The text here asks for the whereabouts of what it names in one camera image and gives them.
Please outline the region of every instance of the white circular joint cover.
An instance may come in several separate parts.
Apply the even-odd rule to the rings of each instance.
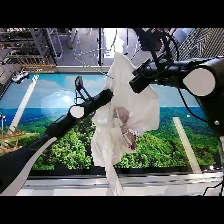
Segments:
[[[215,88],[215,77],[208,69],[198,68],[190,72],[183,83],[196,96],[207,96]]]
[[[70,108],[70,114],[75,118],[80,118],[84,115],[84,107],[74,105]]]

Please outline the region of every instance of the tabletop with landscape image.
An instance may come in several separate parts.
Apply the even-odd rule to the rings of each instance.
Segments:
[[[61,115],[67,113],[73,105],[74,82],[77,75],[41,74],[34,91],[24,110],[19,129],[29,133],[21,137],[19,145],[24,146]],[[12,83],[0,101],[0,108],[6,115],[5,125],[9,126],[20,102],[32,82],[32,75],[21,84]],[[98,74],[83,75],[84,86],[90,95],[96,95],[103,89],[104,77]],[[218,139],[207,124],[189,115],[175,88],[156,86],[159,94],[160,127],[147,132],[138,139],[137,152],[123,157],[115,165],[120,170],[125,168],[164,168],[188,167],[189,161],[175,128],[173,117],[179,117],[194,150],[199,165],[220,165]],[[192,111],[204,117],[197,101],[183,91]],[[91,117],[81,121],[62,139],[48,148],[36,161],[32,170],[89,170],[93,168],[91,157],[91,138],[94,133]]]

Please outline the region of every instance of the forest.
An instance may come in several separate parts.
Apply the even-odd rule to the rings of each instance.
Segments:
[[[200,108],[192,108],[193,112],[203,117]],[[137,141],[137,151],[125,155],[115,165],[117,168],[148,168],[187,166],[188,159],[178,137],[173,117],[178,116],[195,152],[199,165],[218,163],[218,140],[203,123],[189,116],[185,108],[164,107],[160,111],[160,127],[156,131],[145,133]],[[40,117],[19,125],[21,130],[35,135],[19,140],[24,146],[41,135],[52,119]],[[63,138],[45,150],[33,166],[33,170],[89,169],[93,166],[91,157],[91,138],[94,133],[91,117],[80,121]]]

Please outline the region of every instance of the crumpled white garment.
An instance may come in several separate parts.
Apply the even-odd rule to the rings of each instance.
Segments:
[[[95,166],[105,167],[106,176],[114,195],[121,195],[123,189],[113,165],[118,163],[125,153],[133,153],[114,122],[113,113],[117,106],[129,111],[126,127],[143,135],[145,131],[156,130],[159,127],[158,95],[149,85],[137,94],[129,85],[134,78],[132,72],[136,67],[124,55],[116,52],[114,63],[105,78],[105,89],[113,92],[110,103],[96,111],[92,121],[96,131],[91,142],[91,151]]]

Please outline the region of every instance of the white fabric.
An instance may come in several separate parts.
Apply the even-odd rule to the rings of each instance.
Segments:
[[[148,86],[137,94],[129,85],[129,81],[134,78],[132,72],[135,69],[126,56],[115,53],[114,63],[108,72],[113,79],[105,78],[105,89],[109,88],[114,96],[110,103],[96,111],[92,119],[96,125],[91,142],[94,165],[105,167],[111,190],[115,195],[121,194],[122,187],[113,165],[118,163],[125,153],[135,151],[127,146],[119,125],[114,122],[114,109],[122,106],[129,111],[126,127],[139,135],[159,127],[160,111],[156,92]]]

